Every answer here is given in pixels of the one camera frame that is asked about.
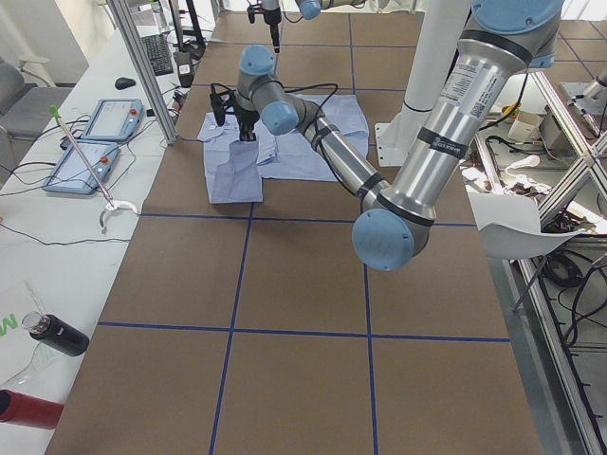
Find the folded shirt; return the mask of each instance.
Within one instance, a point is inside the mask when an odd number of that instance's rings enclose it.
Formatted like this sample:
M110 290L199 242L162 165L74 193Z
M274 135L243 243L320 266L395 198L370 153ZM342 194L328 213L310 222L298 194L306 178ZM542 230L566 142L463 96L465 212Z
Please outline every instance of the folded shirt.
M326 96L305 95L301 98L321 104ZM333 96L322 107L322 110L356 150L366 157L368 154L369 128L357 103L356 96ZM255 194L254 196L244 195L241 191L225 190L225 188L232 188L236 185L234 177L225 174L228 169L234 169L234 172L238 169L241 177L245 175L252 182L254 172L251 170L245 172L242 168L244 162L247 162L250 167L256 167L260 186L261 178L335 181L335 176L331 173L322 156L312 150L309 142L297 130L293 130L286 135L273 136L266 126L258 121L255 123L254 131L257 140L251 143L255 144L257 150L256 159L243 158L241 161L230 152L232 144L239 142L236 117L226 116L225 124L218 126L212 113L205 116L198 140L205 143L205 176L211 202L219 202L219 199L223 202L251 202L251 198L261 197L257 193L257 185L254 186L255 189L252 191L252 194ZM252 148L249 147L246 150L251 153ZM232 163L231 168L228 166L221 168L218 182L218 168L228 163ZM252 190L250 182L247 183L246 187L250 187ZM221 197L214 193L217 191L216 188L223 189L220 191Z

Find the blue electronic device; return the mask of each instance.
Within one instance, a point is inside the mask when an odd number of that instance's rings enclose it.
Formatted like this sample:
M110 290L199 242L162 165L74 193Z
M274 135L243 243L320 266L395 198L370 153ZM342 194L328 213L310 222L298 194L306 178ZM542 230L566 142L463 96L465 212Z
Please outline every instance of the blue electronic device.
M80 139L124 142L143 118L141 100L100 100Z
M97 177L103 181L112 169L114 160L118 157L119 144L95 140L78 140L78 144ZM74 150L74 146L69 145L51 175L46 179L42 189L51 192L90 194L97 187L95 178L86 169L80 156Z

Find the blue joint cap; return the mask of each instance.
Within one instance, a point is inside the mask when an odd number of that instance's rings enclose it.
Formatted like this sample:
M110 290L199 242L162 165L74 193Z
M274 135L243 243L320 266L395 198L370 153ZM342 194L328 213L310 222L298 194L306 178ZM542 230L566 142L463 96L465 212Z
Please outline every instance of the blue joint cap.
M273 101L262 111L262 122L275 136L285 135L297 126L300 118L286 101Z
M321 13L321 4L318 0L303 0L299 7L300 13L306 21L314 19Z
M564 0L473 0L474 19L486 31L516 35L534 30L561 14Z
M385 209L362 213L352 229L352 244L361 261L381 271L402 267L415 250L407 223Z
M238 67L250 76L265 76L274 69L274 57L262 45L250 45L243 50Z
M555 56L556 56L556 54L553 52L552 54L537 57L531 61L531 63L529 64L529 67L530 68L549 68L554 63Z

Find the black keyboard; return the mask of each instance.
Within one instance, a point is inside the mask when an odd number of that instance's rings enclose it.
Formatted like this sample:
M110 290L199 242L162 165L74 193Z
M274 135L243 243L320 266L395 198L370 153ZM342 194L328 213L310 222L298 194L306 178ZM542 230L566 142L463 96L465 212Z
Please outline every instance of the black keyboard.
M150 35L141 38L145 46L145 52L154 69L156 76L171 74L173 64L171 63L171 51L164 35Z

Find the black mouse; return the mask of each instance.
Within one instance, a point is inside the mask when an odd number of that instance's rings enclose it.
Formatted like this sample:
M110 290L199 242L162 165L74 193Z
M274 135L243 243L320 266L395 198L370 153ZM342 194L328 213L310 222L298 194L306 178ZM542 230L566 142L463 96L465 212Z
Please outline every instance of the black mouse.
M129 78L117 78L116 82L114 82L114 86L118 90L124 90L125 88L132 87L136 82Z

